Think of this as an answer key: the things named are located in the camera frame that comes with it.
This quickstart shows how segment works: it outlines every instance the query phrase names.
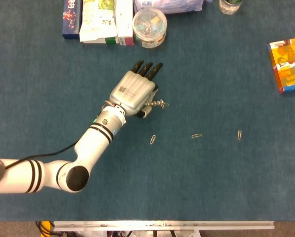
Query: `robot finger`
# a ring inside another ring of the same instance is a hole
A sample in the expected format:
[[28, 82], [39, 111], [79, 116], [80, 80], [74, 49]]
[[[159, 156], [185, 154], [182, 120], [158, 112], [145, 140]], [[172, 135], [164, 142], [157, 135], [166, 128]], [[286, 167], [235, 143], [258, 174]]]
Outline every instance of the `robot finger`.
[[138, 70], [140, 69], [140, 66], [144, 63], [143, 60], [138, 61], [133, 68], [131, 69], [131, 71], [133, 71], [134, 73], [137, 73]]
[[146, 78], [148, 79], [148, 80], [152, 80], [154, 77], [155, 77], [155, 75], [157, 74], [157, 72], [161, 69], [161, 67], [163, 66], [163, 64], [162, 63], [159, 63], [159, 64], [157, 64], [149, 73], [148, 73], [148, 75], [146, 76]]
[[153, 63], [147, 63], [139, 72], [138, 74], [141, 76], [145, 76], [146, 73], [148, 72], [148, 70], [150, 69], [150, 67], [152, 67]]

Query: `robotic hand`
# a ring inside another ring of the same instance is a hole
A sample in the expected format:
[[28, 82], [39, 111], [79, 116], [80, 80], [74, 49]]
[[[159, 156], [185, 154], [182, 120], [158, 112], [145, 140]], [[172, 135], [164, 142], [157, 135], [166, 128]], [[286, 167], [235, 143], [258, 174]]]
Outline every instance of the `robotic hand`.
[[76, 161], [57, 160], [44, 164], [29, 158], [0, 159], [0, 193], [34, 193], [43, 186], [71, 193], [82, 190], [96, 161], [126, 123], [125, 117], [137, 115], [144, 118], [151, 111], [151, 101], [158, 90], [151, 80], [163, 64], [157, 64], [149, 73], [152, 63], [138, 72], [142, 64], [143, 61], [137, 62], [124, 75], [106, 101], [108, 106], [102, 108], [76, 143]]

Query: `orange box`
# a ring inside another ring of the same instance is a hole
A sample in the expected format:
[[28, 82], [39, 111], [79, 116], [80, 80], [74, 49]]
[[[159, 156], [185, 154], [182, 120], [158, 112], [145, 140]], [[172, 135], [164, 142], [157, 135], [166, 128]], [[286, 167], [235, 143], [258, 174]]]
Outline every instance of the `orange box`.
[[295, 39], [267, 46], [279, 93], [295, 90]]

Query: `blue box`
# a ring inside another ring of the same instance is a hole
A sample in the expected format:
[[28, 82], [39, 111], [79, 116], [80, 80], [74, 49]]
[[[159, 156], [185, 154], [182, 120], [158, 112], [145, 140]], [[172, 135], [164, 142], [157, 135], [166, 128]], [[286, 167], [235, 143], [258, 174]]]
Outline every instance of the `blue box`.
[[66, 39], [78, 39], [82, 23], [83, 0], [64, 0], [62, 35]]

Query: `robotic arm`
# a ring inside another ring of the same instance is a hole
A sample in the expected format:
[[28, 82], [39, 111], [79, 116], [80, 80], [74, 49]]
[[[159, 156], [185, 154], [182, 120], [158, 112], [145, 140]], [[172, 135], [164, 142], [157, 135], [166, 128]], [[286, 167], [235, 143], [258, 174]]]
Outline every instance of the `robotic arm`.
[[124, 75], [111, 92], [109, 101], [106, 101], [108, 106], [102, 108], [95, 121], [76, 143], [76, 161], [57, 160], [44, 164], [27, 159], [8, 167], [17, 160], [0, 159], [0, 193], [35, 193], [43, 186], [71, 193], [82, 190], [93, 166], [126, 123], [125, 117], [137, 115], [144, 118], [151, 111], [149, 102], [158, 90], [151, 80], [163, 64], [157, 64], [148, 74], [152, 63], [146, 64], [138, 72], [142, 64], [143, 61], [137, 62], [133, 69]]

